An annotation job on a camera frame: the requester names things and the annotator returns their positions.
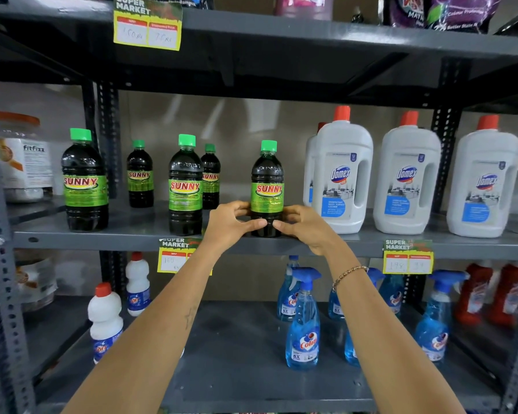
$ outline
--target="right arm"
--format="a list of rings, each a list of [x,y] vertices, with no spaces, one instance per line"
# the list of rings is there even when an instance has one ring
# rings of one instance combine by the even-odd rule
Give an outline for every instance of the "right arm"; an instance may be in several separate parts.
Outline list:
[[[292,224],[274,227],[325,256],[332,279],[360,266],[347,244],[312,209],[284,208]],[[384,302],[363,270],[353,271],[337,286],[338,299],[361,368],[382,414],[464,413],[455,393],[420,346]]]

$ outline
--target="right hand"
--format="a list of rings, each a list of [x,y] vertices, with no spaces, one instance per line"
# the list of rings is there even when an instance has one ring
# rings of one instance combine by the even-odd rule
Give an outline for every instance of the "right hand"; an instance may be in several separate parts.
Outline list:
[[[273,226],[283,234],[297,237],[317,256],[325,255],[326,250],[341,241],[330,225],[308,206],[285,206],[284,219],[294,223],[275,220]]]

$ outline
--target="orange lid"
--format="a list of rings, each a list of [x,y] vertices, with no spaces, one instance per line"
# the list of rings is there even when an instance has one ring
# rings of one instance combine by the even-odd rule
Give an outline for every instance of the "orange lid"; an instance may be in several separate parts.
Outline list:
[[[111,295],[111,285],[109,282],[102,282],[96,286],[96,296],[103,298],[104,296]]]
[[[346,120],[349,122],[349,116],[351,116],[351,108],[349,106],[336,106],[334,120]]]
[[[479,118],[477,131],[482,129],[498,129],[499,115],[485,115]]]
[[[406,126],[409,124],[413,124],[414,126],[418,124],[418,112],[416,110],[407,110],[403,113],[400,126]]]
[[[6,122],[25,122],[28,124],[33,124],[35,126],[40,126],[40,119],[35,118],[34,116],[22,115],[21,113],[12,113],[12,112],[3,112],[0,111],[0,121]]]

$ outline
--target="red bottle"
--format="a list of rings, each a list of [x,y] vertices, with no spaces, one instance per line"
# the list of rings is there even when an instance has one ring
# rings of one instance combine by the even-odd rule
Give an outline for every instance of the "red bottle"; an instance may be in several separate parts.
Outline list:
[[[514,327],[514,313],[518,308],[518,262],[506,264],[487,319],[493,324]]]
[[[489,260],[472,263],[466,268],[470,278],[462,284],[461,296],[455,306],[455,319],[461,324],[476,325],[482,319],[480,310],[490,284],[493,269]]]

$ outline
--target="red cap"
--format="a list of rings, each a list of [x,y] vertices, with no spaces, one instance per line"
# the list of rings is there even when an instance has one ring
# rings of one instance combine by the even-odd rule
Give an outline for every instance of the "red cap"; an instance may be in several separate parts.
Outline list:
[[[111,295],[111,285],[109,282],[102,282],[96,286],[96,296],[103,298],[104,296]]]
[[[403,113],[400,126],[406,126],[409,124],[413,124],[414,126],[418,124],[418,112],[416,110],[407,110]]]
[[[351,108],[349,106],[336,106],[334,120],[346,120],[349,122],[349,116],[351,116]]]
[[[485,115],[479,118],[477,131],[482,129],[498,129],[499,115]]]

